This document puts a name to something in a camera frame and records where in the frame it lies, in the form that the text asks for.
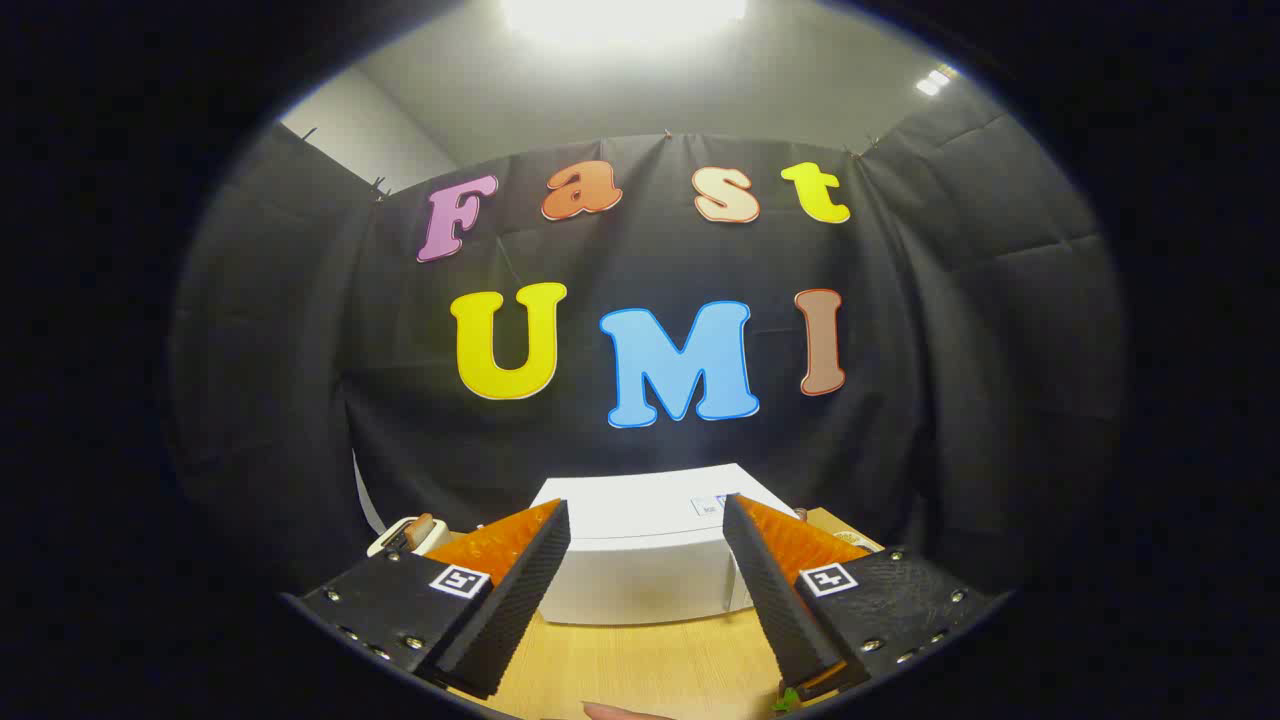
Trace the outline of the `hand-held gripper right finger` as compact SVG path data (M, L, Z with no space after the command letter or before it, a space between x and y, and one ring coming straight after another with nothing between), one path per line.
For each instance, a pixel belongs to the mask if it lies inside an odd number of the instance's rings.
M780 670L801 700L897 675L1001 610L982 591L901 546L869 550L730 495L723 537Z

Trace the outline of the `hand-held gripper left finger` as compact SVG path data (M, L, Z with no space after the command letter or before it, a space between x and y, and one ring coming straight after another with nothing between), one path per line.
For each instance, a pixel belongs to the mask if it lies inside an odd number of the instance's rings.
M485 700L497 693L570 542L562 498L457 538L424 514L385 530L362 561L285 601L376 664Z

